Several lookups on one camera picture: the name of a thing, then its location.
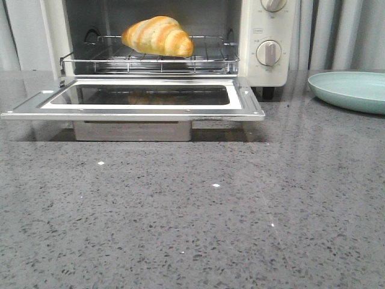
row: oven knob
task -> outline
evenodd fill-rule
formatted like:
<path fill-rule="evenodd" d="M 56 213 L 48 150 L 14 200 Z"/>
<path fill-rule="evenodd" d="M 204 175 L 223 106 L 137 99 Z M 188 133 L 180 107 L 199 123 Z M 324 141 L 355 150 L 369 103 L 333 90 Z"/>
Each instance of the oven knob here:
<path fill-rule="evenodd" d="M 256 56 L 263 65 L 273 66 L 281 57 L 281 46 L 273 40 L 267 40 L 259 45 Z"/>
<path fill-rule="evenodd" d="M 260 0 L 266 11 L 277 12 L 285 6 L 287 0 Z"/>

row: gray speckled countertop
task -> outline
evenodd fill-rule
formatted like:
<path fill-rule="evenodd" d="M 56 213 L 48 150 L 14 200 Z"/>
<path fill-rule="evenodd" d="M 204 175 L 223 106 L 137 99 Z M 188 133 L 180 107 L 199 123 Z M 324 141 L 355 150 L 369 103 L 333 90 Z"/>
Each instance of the gray speckled countertop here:
<path fill-rule="evenodd" d="M 191 142 L 2 120 L 0 288 L 384 288 L 385 118 L 323 103 L 308 75 L 245 133 Z M 1 72 L 1 111 L 51 81 Z"/>

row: oven foot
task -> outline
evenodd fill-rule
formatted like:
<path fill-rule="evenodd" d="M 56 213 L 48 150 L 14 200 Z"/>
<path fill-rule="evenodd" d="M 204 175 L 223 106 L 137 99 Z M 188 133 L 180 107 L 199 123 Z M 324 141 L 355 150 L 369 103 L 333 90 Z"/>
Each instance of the oven foot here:
<path fill-rule="evenodd" d="M 262 99 L 270 101 L 274 97 L 275 87 L 264 87 L 262 89 Z"/>

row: gray curtain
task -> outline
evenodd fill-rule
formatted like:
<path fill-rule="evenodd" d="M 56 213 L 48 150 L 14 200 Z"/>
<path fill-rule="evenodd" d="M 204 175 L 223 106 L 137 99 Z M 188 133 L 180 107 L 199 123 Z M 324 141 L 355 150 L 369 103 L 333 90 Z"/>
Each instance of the gray curtain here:
<path fill-rule="evenodd" d="M 3 0 L 0 0 L 0 71 L 20 70 L 11 28 Z"/>
<path fill-rule="evenodd" d="M 385 69 L 385 0 L 297 1 L 291 69 Z"/>

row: plate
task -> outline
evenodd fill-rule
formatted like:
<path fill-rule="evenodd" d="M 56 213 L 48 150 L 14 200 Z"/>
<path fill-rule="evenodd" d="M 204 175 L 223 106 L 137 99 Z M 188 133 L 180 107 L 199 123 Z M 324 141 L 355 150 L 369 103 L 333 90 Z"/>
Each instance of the plate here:
<path fill-rule="evenodd" d="M 309 77 L 308 82 L 314 94 L 329 104 L 385 114 L 385 73 L 324 72 Z"/>

